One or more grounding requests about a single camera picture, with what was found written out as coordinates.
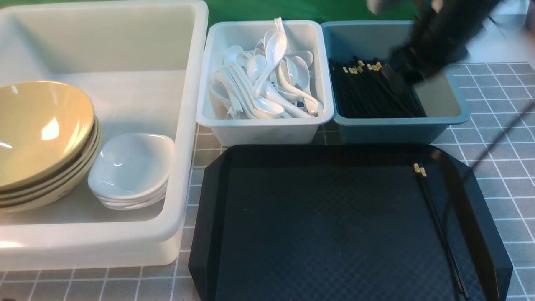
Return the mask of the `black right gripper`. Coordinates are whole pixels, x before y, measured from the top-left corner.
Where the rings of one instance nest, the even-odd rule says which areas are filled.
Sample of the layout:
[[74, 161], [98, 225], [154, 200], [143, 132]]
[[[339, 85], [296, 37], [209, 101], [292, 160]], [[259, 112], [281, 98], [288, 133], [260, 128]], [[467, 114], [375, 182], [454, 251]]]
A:
[[498, 0], [425, 0], [405, 42], [387, 60], [390, 86], [414, 86], [462, 61]]

